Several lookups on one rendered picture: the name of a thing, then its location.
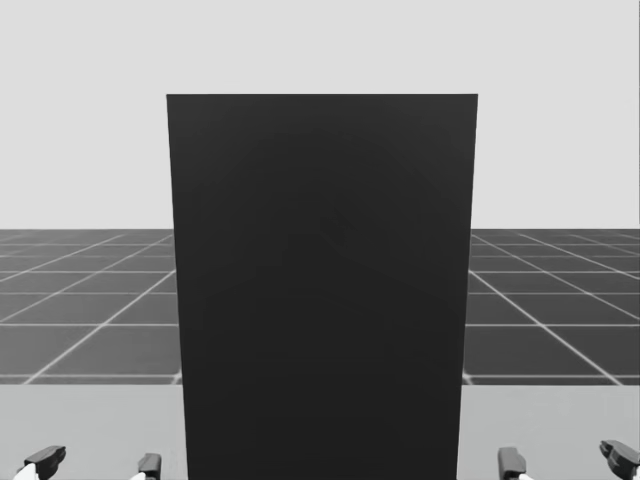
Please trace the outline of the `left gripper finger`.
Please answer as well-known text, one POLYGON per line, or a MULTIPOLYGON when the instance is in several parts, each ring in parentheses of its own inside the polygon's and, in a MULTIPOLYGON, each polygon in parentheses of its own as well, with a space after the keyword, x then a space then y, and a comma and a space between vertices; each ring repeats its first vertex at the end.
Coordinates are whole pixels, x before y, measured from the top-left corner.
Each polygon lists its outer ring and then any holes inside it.
POLYGON ((138 461, 138 472, 130 480, 161 480, 162 456, 158 453, 146 453, 138 461))
POLYGON ((46 447, 24 459, 13 480, 50 480, 65 457, 65 446, 46 447))

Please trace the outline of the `black screen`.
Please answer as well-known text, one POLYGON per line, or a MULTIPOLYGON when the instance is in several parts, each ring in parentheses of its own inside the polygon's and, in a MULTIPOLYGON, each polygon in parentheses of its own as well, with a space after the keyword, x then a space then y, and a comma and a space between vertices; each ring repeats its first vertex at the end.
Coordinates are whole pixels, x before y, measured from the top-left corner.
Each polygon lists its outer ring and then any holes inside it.
POLYGON ((478 98, 167 98, 189 480, 457 480, 478 98))

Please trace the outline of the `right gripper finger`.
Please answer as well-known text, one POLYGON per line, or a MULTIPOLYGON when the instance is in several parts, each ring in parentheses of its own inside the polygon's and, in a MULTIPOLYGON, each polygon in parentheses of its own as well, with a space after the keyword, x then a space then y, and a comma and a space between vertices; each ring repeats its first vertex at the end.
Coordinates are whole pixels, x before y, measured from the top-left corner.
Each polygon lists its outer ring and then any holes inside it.
POLYGON ((600 452, 610 471, 620 480, 638 480, 640 452, 617 440, 600 442, 600 452))
POLYGON ((501 447, 497 452, 499 480, 534 480, 527 473, 525 458, 516 447, 501 447))

